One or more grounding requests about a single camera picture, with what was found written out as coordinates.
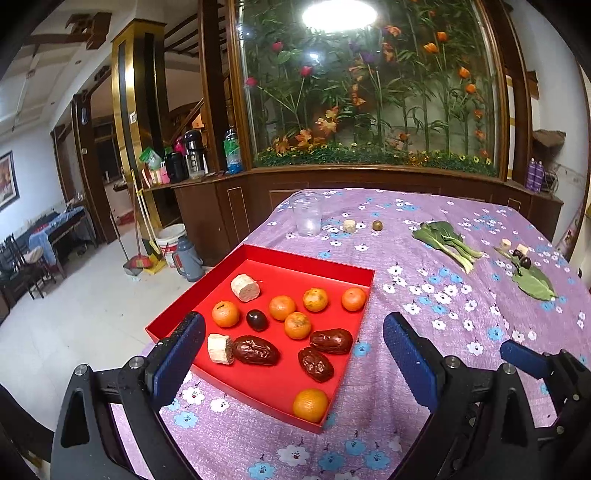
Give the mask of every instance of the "red tray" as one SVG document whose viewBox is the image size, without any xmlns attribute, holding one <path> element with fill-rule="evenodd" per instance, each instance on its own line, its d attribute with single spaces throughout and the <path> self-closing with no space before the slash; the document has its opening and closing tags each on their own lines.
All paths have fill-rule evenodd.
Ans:
<svg viewBox="0 0 591 480">
<path fill-rule="evenodd" d="M 232 279 L 241 273 L 259 281 L 261 288 L 261 295 L 247 303 L 238 300 L 230 289 Z M 270 341 L 281 352 L 281 359 L 274 367 L 247 365 L 239 361 L 234 361 L 232 365 L 215 364 L 209 359 L 206 339 L 191 371 L 252 408 L 309 432 L 321 433 L 327 414 L 320 423 L 299 419 L 292 415 L 293 400 L 301 390 L 319 388 L 328 395 L 332 404 L 350 353 L 327 354 L 335 368 L 335 375 L 328 382 L 315 382 L 304 373 L 297 358 L 297 353 L 309 346 L 309 340 L 290 339 L 284 332 L 283 322 L 274 320 L 269 314 L 268 305 L 277 295 L 289 295 L 294 299 L 297 310 L 310 318 L 312 331 L 340 327 L 350 331 L 356 339 L 363 310 L 348 312 L 342 307 L 340 298 L 352 286 L 362 288 L 369 296 L 373 277 L 374 271 L 365 268 L 241 245 L 162 312 L 146 327 L 146 331 L 157 342 L 168 336 L 193 310 L 205 318 L 207 335 L 220 333 L 230 335 L 232 339 L 240 335 L 256 335 Z M 312 287 L 323 288 L 329 295 L 329 305 L 322 312 L 308 312 L 303 306 L 304 292 Z M 218 327 L 211 316 L 213 306 L 222 300 L 234 302 L 241 314 L 238 324 L 229 329 Z M 252 309 L 259 309 L 267 315 L 269 328 L 264 332 L 255 332 L 246 323 L 246 313 Z"/>
</svg>

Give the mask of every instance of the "tangerine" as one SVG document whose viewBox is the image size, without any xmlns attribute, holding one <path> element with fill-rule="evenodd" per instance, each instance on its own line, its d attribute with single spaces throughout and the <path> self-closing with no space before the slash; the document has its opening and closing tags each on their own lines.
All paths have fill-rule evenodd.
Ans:
<svg viewBox="0 0 591 480">
<path fill-rule="evenodd" d="M 285 318 L 285 333 L 289 338 L 302 340 L 310 334 L 311 330 L 310 319 L 301 312 L 290 313 Z"/>
<path fill-rule="evenodd" d="M 283 322 L 290 313 L 296 310 L 296 303 L 287 295 L 274 297 L 269 303 L 269 312 L 275 320 Z"/>
<path fill-rule="evenodd" d="M 293 412 L 299 419 L 318 423 L 329 407 L 329 399 L 322 390 L 309 388 L 295 396 Z"/>
<path fill-rule="evenodd" d="M 230 328 L 238 323 L 240 311 L 231 301 L 222 300 L 213 307 L 212 318 L 218 327 Z"/>
<path fill-rule="evenodd" d="M 321 312 L 329 304 L 329 295 L 322 288 L 311 288 L 304 293 L 304 307 L 311 312 Z"/>
<path fill-rule="evenodd" d="M 343 304 L 345 310 L 349 310 L 350 312 L 357 312 L 363 308 L 365 305 L 365 301 L 367 300 L 367 295 L 361 288 L 359 287 L 352 287 L 343 293 L 343 296 L 340 299 L 340 302 Z"/>
</svg>

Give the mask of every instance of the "transparent cup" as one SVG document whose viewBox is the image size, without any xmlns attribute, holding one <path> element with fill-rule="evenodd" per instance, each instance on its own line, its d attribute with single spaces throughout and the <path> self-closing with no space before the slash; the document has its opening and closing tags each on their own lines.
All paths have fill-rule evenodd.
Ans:
<svg viewBox="0 0 591 480">
<path fill-rule="evenodd" d="M 298 192 L 290 199 L 295 216 L 297 232 L 301 236 L 316 236 L 320 233 L 322 203 L 314 192 Z"/>
</svg>

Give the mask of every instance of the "metal bolt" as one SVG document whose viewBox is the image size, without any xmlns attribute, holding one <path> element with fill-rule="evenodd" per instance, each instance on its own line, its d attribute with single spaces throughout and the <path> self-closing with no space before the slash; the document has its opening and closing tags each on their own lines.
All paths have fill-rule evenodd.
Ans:
<svg viewBox="0 0 591 480">
<path fill-rule="evenodd" d="M 78 377 L 81 377 L 86 372 L 88 372 L 88 365 L 86 365 L 86 364 L 80 364 L 74 369 L 74 374 L 77 375 Z"/>
<path fill-rule="evenodd" d="M 133 369 L 139 368 L 144 364 L 144 360 L 145 360 L 145 358 L 143 356 L 138 355 L 138 356 L 133 357 L 131 360 L 129 360 L 128 365 L 130 368 L 133 368 Z"/>
<path fill-rule="evenodd" d="M 460 365 L 462 364 L 462 362 L 460 361 L 460 359 L 458 357 L 450 355 L 450 356 L 445 357 L 445 364 L 449 368 L 459 368 Z"/>
<path fill-rule="evenodd" d="M 503 371 L 507 374 L 507 375 L 513 375 L 515 373 L 515 367 L 511 364 L 503 364 Z"/>
</svg>

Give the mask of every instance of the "floral tablecloth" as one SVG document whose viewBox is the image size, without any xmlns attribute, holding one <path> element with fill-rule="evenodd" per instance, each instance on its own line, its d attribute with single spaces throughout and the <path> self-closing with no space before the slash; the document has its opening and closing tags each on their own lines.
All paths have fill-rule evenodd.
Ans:
<svg viewBox="0 0 591 480">
<path fill-rule="evenodd" d="M 539 352 L 566 348 L 587 362 L 591 298 L 567 261 L 518 212 L 490 203 L 386 190 L 321 191 L 320 235 L 297 235 L 289 201 L 246 243 L 375 270 L 355 344 L 323 434 L 292 427 L 254 410 L 188 373 L 164 423 L 204 479 L 363 480 L 387 478 L 417 437 L 428 411 L 415 402 L 384 345 L 382 323 L 401 311 L 413 328 L 471 367 L 496 369 L 509 338 Z M 345 219 L 356 233 L 343 233 Z M 384 229 L 372 230 L 374 220 Z M 470 275 L 450 257 L 413 239 L 421 222 L 446 220 L 485 252 Z M 535 265 L 560 295 L 528 297 L 511 280 L 513 267 L 493 250 L 502 238 L 530 247 Z M 521 374 L 536 425 L 554 409 L 543 382 Z M 136 472 L 151 478 L 129 426 L 115 410 Z"/>
</svg>

